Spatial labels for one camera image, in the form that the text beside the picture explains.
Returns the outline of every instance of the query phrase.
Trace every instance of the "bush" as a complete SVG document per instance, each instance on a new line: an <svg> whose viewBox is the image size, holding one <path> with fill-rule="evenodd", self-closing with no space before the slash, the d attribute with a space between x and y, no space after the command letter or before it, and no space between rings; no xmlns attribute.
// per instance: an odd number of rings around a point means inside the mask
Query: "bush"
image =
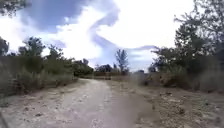
<svg viewBox="0 0 224 128"><path fill-rule="evenodd" d="M22 70L15 77L10 74L0 75L0 93L3 95L27 94L44 88L66 86L78 79L72 75L51 75L46 72L40 74Z"/></svg>
<svg viewBox="0 0 224 128"><path fill-rule="evenodd" d="M221 71L206 71L198 78L200 90L205 92L224 92L224 74Z"/></svg>

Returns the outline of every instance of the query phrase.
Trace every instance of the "green foliage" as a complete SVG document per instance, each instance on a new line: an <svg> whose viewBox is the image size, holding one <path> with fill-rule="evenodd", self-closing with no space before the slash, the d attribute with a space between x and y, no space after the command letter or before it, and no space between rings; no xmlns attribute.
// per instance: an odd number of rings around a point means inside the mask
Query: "green foliage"
<svg viewBox="0 0 224 128"><path fill-rule="evenodd" d="M0 42L0 93L5 95L24 94L43 88L64 86L77 80L74 76L88 75L93 69L88 60L75 61L63 57L56 46L49 46L50 54L43 57L45 48L40 38L30 37L18 53L6 55L8 45Z"/></svg>
<svg viewBox="0 0 224 128"><path fill-rule="evenodd" d="M28 0L0 0L0 13L11 16L29 5Z"/></svg>
<svg viewBox="0 0 224 128"><path fill-rule="evenodd" d="M125 50L119 49L116 52L115 56L116 56L118 67L120 68L121 73L124 74L125 71L128 70L128 55L127 55L127 52Z"/></svg>
<svg viewBox="0 0 224 128"><path fill-rule="evenodd" d="M9 50L9 43L0 37L0 56L5 55Z"/></svg>
<svg viewBox="0 0 224 128"><path fill-rule="evenodd" d="M224 2L194 0L194 3L192 12L176 19L181 26L176 31L175 47L154 51L158 58L150 67L168 74L165 86L188 88L189 82L204 76L206 70L224 69Z"/></svg>

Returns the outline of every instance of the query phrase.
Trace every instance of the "cloud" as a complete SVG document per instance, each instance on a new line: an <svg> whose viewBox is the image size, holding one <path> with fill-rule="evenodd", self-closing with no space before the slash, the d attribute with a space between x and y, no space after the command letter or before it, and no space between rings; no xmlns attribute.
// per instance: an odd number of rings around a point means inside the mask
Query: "cloud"
<svg viewBox="0 0 224 128"><path fill-rule="evenodd" d="M152 50L140 50L130 52L131 56L134 56L132 60L134 61L147 61L153 60L153 58L157 58L157 55L152 52Z"/></svg>
<svg viewBox="0 0 224 128"><path fill-rule="evenodd" d="M26 17L26 24L18 14L16 17L0 18L0 35L10 42L10 50L16 51L19 46L23 46L22 41L29 36L42 38L45 44L64 43L63 52L65 57L96 58L101 54L101 48L94 44L88 35L88 29L104 16L103 13L91 7L84 8L79 18L74 21L65 17L66 24L56 26L55 32L41 31L35 26L35 22Z"/></svg>
<svg viewBox="0 0 224 128"><path fill-rule="evenodd" d="M120 9L114 26L101 26L99 35L123 48L174 46L174 15L191 10L189 0L115 0Z"/></svg>

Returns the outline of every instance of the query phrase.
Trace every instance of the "dirt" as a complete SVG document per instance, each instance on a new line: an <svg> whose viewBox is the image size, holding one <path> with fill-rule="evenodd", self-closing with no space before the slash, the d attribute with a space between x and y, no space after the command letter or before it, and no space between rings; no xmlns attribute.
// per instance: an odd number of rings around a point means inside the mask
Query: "dirt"
<svg viewBox="0 0 224 128"><path fill-rule="evenodd" d="M9 128L223 128L223 105L219 94L80 80L1 99L0 112Z"/></svg>

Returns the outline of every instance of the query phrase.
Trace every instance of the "blue sky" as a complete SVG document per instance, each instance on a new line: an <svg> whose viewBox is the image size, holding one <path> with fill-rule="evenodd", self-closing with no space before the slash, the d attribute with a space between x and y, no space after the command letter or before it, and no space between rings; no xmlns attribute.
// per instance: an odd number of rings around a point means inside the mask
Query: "blue sky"
<svg viewBox="0 0 224 128"><path fill-rule="evenodd" d="M126 49L131 70L147 69L154 46L174 46L174 15L189 12L191 0L31 0L13 18L0 17L0 36L10 50L29 36L63 48L65 57L86 58L91 66L113 64Z"/></svg>

